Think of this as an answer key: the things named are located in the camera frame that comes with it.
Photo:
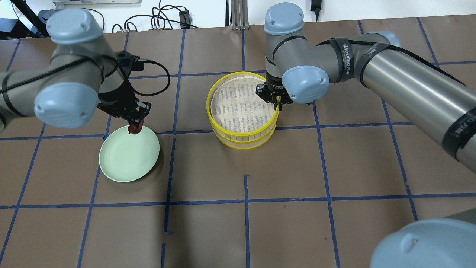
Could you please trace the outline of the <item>yellow steamer layer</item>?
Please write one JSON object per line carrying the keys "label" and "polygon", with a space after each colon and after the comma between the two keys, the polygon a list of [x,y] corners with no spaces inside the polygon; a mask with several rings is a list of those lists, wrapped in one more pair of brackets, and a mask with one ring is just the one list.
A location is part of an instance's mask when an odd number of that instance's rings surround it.
{"label": "yellow steamer layer", "polygon": [[265,78],[252,72],[234,72],[220,78],[207,96],[207,115],[223,134],[245,137],[263,133],[276,124],[279,109],[256,94]]}
{"label": "yellow steamer layer", "polygon": [[252,150],[263,146],[274,134],[276,123],[268,127],[262,127],[258,131],[249,133],[232,133],[223,131],[214,124],[212,129],[217,139],[225,146],[237,150]]}

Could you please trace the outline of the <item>brown bun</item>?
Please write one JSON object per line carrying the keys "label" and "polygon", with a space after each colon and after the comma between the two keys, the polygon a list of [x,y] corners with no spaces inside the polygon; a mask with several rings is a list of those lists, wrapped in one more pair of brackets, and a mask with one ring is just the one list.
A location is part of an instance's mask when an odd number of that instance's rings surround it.
{"label": "brown bun", "polygon": [[130,124],[128,127],[127,127],[127,130],[128,130],[128,133],[129,134],[138,134],[141,132],[142,130],[142,125],[134,125],[134,124]]}

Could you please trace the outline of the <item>black power adapter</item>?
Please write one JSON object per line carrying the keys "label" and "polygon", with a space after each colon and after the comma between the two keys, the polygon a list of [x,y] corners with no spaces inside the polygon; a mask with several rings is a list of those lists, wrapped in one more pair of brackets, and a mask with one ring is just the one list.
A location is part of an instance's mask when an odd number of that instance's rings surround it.
{"label": "black power adapter", "polygon": [[188,10],[179,11],[180,26],[182,29],[190,28],[192,26],[192,20]]}

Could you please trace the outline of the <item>light green plate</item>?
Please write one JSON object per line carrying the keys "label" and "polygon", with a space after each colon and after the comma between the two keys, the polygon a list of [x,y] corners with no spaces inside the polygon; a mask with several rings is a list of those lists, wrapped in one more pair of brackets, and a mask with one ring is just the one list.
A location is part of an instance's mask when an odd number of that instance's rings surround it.
{"label": "light green plate", "polygon": [[121,127],[110,134],[100,148],[102,173],[115,182],[132,182],[142,178],[155,166],[160,154],[157,135],[148,127],[130,134]]}

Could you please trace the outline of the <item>aluminium frame post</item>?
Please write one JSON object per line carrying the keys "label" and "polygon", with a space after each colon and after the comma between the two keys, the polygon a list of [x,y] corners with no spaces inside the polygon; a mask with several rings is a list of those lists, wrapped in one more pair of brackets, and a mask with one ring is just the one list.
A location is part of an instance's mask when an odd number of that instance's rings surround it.
{"label": "aluminium frame post", "polygon": [[231,27],[233,30],[248,30],[248,0],[230,0]]}

